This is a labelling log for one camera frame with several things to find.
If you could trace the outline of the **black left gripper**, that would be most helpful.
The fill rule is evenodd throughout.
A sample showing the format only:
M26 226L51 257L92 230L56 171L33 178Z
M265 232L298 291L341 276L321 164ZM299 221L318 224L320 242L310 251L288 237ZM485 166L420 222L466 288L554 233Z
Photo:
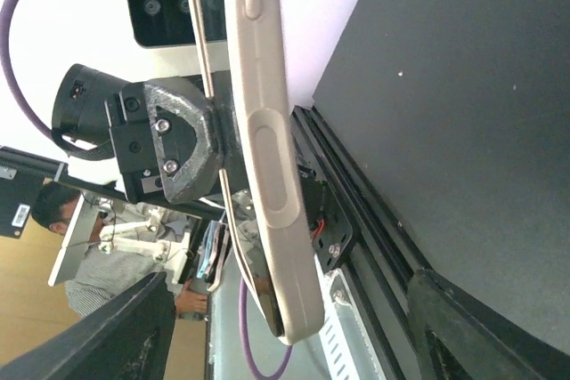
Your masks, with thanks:
M214 188L223 163L219 121L212 101L190 80L127 84L106 98L105 109L129 202L163 189L167 201L178 205Z

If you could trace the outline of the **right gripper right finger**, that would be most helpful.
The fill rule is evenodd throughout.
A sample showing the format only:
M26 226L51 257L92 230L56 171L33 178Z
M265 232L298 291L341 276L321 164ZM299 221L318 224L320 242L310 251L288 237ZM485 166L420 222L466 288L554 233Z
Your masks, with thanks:
M408 321L423 379L567 379L569 355L431 270L416 271Z

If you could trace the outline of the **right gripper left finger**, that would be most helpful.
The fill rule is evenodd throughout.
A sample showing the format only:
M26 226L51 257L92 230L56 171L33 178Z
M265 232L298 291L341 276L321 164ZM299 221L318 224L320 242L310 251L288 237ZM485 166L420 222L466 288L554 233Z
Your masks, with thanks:
M175 326L166 274L147 275L1 367L3 379L162 379Z

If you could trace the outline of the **black smartphone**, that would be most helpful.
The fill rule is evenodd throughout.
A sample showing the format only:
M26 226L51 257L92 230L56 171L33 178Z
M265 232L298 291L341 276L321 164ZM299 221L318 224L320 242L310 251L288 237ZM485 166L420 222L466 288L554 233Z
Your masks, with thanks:
M219 186L234 256L246 290L252 294L270 331L280 336L283 333L281 314L260 237L236 110L238 69L233 64L231 52L234 23L228 11L230 0L220 1L222 19L216 25L210 23L213 13L208 10L208 0L190 0L190 3L200 73L204 78L206 97L216 114L216 136L222 157Z

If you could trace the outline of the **beige cased phone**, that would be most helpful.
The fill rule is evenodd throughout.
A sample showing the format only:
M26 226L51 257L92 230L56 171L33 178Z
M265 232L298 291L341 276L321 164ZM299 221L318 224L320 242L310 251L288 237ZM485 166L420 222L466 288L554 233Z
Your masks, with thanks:
M274 336L292 345L321 329L324 309L289 124L280 0L230 0L228 11L244 160L283 325Z

